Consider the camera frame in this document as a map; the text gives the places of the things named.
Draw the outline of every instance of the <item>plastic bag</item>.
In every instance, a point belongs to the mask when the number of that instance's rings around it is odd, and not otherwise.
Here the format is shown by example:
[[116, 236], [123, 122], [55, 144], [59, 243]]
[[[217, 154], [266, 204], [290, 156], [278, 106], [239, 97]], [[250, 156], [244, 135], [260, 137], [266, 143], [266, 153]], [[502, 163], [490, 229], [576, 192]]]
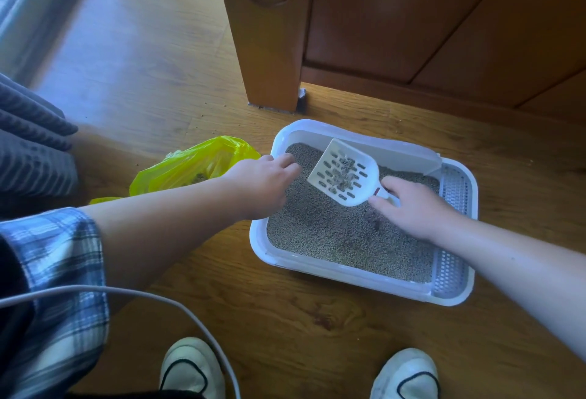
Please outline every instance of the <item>plastic bag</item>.
[[[140, 171], [130, 184], [129, 195], [146, 194], [187, 186], [213, 179], [226, 173], [245, 158], [260, 158], [260, 153], [240, 138], [220, 136], [168, 154], [163, 161]], [[90, 204], [120, 197], [94, 198]]]

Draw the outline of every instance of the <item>hand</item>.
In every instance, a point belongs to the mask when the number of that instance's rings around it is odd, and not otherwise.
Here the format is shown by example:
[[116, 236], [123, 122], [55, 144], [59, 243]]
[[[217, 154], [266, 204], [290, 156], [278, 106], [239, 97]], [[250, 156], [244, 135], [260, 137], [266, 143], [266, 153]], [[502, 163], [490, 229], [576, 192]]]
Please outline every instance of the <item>hand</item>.
[[370, 205], [406, 233], [434, 242], [446, 221], [460, 214], [427, 186], [397, 177], [385, 177], [382, 185], [399, 197], [400, 207], [372, 196]]
[[293, 155], [285, 153], [273, 159], [264, 155], [258, 160], [242, 160], [221, 179], [236, 189], [237, 209], [245, 219], [268, 217], [280, 210], [287, 198], [285, 189], [299, 176], [301, 166]]

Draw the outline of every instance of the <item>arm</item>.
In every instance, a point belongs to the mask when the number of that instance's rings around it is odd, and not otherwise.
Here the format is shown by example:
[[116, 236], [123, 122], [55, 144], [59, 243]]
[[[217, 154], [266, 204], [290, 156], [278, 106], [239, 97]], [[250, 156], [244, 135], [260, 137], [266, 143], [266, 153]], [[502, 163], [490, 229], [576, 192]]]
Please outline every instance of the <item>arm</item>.
[[107, 283], [146, 288], [217, 232], [282, 208], [300, 172], [291, 154], [265, 155], [239, 161], [216, 179], [81, 208], [98, 226]]
[[386, 177], [369, 202], [405, 232], [465, 259], [586, 361], [586, 255], [464, 217], [430, 189]]

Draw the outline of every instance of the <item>litter scoop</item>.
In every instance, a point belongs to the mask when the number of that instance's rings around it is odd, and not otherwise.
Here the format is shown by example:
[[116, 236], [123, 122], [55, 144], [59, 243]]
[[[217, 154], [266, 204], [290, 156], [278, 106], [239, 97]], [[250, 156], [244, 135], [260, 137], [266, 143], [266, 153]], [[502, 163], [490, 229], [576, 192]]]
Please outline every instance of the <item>litter scoop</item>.
[[342, 206], [358, 206], [371, 195], [399, 199], [387, 192], [378, 179], [378, 164], [370, 155], [341, 140], [332, 139], [307, 181]]

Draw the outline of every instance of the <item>litter box grate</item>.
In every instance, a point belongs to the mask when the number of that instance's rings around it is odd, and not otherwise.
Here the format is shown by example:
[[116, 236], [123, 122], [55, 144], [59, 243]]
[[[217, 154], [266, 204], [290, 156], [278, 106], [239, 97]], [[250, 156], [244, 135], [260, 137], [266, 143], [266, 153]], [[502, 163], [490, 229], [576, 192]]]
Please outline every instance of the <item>litter box grate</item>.
[[[457, 167], [444, 164], [440, 195], [454, 209], [465, 216], [472, 215], [472, 184], [466, 174]], [[437, 250], [432, 294], [451, 299], [462, 293], [468, 283], [468, 264], [460, 257], [443, 249]]]

